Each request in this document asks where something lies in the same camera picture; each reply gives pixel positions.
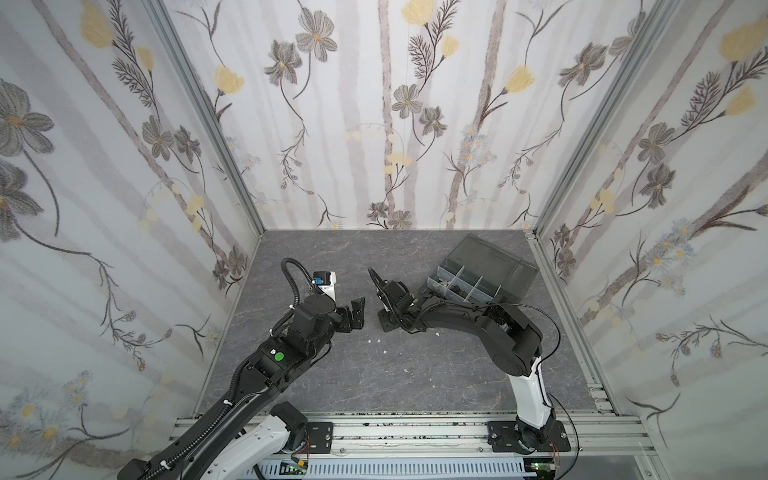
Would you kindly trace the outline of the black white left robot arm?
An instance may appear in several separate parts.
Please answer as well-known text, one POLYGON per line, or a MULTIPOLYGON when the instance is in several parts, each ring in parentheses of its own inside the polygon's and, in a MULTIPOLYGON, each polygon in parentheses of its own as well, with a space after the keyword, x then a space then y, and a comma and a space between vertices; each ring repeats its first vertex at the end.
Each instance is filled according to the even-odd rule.
POLYGON ((288 402, 274 406, 253 430, 245 429, 265 405, 330 352, 335 334, 365 324, 364 298, 337 305, 330 271, 312 276, 300 267, 309 288, 302 296, 289 271, 299 264, 293 258, 282 260, 293 302, 267 339, 236 367, 222 397, 151 459, 130 460, 119 478, 235 479, 272 454, 310 447, 307 419, 288 402))

